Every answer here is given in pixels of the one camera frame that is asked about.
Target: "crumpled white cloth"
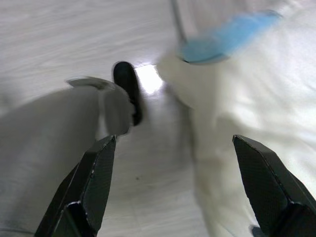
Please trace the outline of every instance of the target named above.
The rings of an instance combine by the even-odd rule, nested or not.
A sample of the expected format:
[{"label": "crumpled white cloth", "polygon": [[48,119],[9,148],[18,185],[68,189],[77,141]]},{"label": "crumpled white cloth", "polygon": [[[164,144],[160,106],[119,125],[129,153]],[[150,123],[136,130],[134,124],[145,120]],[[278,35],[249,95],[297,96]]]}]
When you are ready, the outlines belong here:
[{"label": "crumpled white cloth", "polygon": [[274,150],[316,198],[315,16],[308,8],[284,18],[219,63],[190,65],[171,52],[158,64],[191,108],[196,194],[211,237],[250,237],[250,225],[258,225],[234,134]]}]

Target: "gray fabric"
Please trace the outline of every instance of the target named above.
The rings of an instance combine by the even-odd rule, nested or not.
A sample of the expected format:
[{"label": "gray fabric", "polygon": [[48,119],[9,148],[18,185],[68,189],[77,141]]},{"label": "gray fabric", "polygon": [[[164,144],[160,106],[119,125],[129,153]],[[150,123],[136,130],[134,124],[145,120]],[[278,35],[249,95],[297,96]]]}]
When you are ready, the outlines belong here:
[{"label": "gray fabric", "polygon": [[[0,119],[0,237],[36,231],[59,184],[95,141],[100,98],[106,105],[106,126],[116,126],[108,130],[128,130],[130,110],[122,111],[129,108],[127,95],[111,88],[56,92]],[[111,113],[115,120],[128,118],[120,120],[125,122],[120,127]]]},{"label": "gray fabric", "polygon": [[99,90],[98,139],[128,132],[133,110],[125,90],[110,81],[94,77],[78,77],[67,82],[73,87],[89,85]]}]

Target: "light blue fabric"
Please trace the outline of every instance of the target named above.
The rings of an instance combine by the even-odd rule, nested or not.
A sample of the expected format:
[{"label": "light blue fabric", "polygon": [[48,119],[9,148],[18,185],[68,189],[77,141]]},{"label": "light blue fabric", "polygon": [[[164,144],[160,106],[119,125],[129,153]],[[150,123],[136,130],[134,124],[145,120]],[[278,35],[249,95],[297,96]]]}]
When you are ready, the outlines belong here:
[{"label": "light blue fabric", "polygon": [[211,29],[197,39],[189,40],[181,56],[189,63],[219,61],[249,43],[258,33],[277,23],[280,16],[258,12],[234,17],[218,29]]}]

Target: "black object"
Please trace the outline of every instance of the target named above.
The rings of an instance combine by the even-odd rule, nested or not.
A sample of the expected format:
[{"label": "black object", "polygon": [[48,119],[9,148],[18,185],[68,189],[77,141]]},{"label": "black object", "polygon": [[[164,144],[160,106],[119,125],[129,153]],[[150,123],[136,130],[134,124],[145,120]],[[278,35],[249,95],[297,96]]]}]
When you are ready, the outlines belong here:
[{"label": "black object", "polygon": [[316,201],[269,148],[233,138],[242,182],[262,232],[272,237],[316,237]]},{"label": "black object", "polygon": [[140,91],[135,70],[128,62],[118,62],[114,66],[113,77],[114,83],[127,92],[130,103],[135,108],[133,122],[134,126],[137,126],[142,121],[143,113],[140,105]]},{"label": "black object", "polygon": [[59,186],[35,237],[95,237],[107,204],[115,137],[96,142]]},{"label": "black object", "polygon": [[260,227],[252,226],[250,229],[253,237],[267,237],[264,233],[262,233]]}]

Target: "white floor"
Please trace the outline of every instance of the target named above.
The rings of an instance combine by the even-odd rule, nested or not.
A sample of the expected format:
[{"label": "white floor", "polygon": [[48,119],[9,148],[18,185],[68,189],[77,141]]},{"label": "white floor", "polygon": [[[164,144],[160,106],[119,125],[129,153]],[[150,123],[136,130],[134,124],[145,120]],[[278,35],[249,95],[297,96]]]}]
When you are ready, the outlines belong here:
[{"label": "white floor", "polygon": [[186,109],[155,72],[176,45],[168,0],[0,2],[0,106],[26,103],[78,75],[137,67],[145,119],[117,145],[100,237],[206,237],[194,199]]}]

